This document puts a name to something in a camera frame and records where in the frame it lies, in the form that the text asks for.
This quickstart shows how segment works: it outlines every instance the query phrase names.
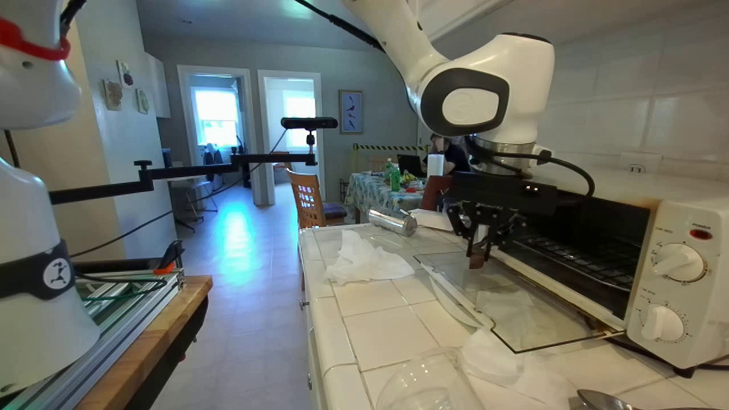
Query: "electrical outlet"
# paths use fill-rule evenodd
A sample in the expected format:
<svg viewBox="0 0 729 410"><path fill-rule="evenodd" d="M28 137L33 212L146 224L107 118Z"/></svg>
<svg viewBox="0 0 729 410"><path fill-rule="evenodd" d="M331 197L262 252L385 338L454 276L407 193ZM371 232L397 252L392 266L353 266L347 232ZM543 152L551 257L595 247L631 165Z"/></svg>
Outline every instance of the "electrical outlet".
<svg viewBox="0 0 729 410"><path fill-rule="evenodd" d="M646 156L646 152L622 152L620 156L620 169L630 173L657 173L658 171L658 156Z"/></svg>

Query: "countertop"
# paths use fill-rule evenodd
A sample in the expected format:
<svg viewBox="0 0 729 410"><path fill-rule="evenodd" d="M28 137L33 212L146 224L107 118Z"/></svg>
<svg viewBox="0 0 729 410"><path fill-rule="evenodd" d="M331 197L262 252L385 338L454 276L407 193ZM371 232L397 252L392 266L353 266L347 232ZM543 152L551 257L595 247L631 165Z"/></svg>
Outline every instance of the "countertop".
<svg viewBox="0 0 729 410"><path fill-rule="evenodd" d="M355 232L383 250L407 257L416 276L334 284L327 269L338 259L343 232ZM437 348L459 348L476 330L443 307L428 273L416 259L424 252L462 255L462 242L450 232L419 228L416 238L399 238L369 224L313 228L302 232L298 252L314 333L314 359L331 410L376 407L383 384L407 362ZM697 370L693 379L682 379L663 362L606 339L519 353L519 359L525 366L559 376L569 392L601 390L642 407L729 407L728 370ZM519 407L546 405L519 400Z"/></svg>

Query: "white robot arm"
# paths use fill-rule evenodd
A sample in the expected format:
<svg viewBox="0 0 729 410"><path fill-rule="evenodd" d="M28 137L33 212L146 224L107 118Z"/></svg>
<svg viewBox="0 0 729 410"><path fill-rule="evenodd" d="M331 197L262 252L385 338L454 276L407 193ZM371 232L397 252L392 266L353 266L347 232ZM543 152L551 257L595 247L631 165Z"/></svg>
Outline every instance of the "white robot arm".
<svg viewBox="0 0 729 410"><path fill-rule="evenodd" d="M408 0L343 0L382 40L402 70L412 107L440 135L497 130L491 142L534 146L546 109L554 46L539 36L499 34L483 47L448 59L419 25Z"/></svg>
<svg viewBox="0 0 729 410"><path fill-rule="evenodd" d="M0 130L60 122L79 107L63 25L60 0L0 3ZM47 185L0 158L0 199L0 396L7 396L68 366L100 330L74 288Z"/></svg>
<svg viewBox="0 0 729 410"><path fill-rule="evenodd" d="M0 3L0 130L42 128L72 118L81 89L68 68L60 3Z"/></svg>

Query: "chair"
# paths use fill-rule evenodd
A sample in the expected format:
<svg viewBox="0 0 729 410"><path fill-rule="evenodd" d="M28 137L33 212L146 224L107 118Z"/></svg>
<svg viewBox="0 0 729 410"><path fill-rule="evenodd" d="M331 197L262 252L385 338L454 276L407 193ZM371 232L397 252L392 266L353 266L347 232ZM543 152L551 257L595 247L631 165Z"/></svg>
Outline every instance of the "chair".
<svg viewBox="0 0 729 410"><path fill-rule="evenodd" d="M317 175L287 171L298 212L298 228L344 225L347 210L338 202L325 202Z"/></svg>
<svg viewBox="0 0 729 410"><path fill-rule="evenodd" d="M421 210L443 210L443 199L451 190L450 175L431 175L424 190L424 201L419 202Z"/></svg>

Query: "hallway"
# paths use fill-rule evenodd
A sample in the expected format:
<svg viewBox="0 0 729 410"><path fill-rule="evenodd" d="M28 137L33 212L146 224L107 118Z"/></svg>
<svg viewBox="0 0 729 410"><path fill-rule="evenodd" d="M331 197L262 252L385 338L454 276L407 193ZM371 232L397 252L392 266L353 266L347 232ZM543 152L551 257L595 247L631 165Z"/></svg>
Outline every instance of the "hallway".
<svg viewBox="0 0 729 410"><path fill-rule="evenodd" d="M245 187L216 202L194 232L181 228L186 272L213 276L214 288L199 341L156 410L309 410L293 187L279 185L269 210Z"/></svg>

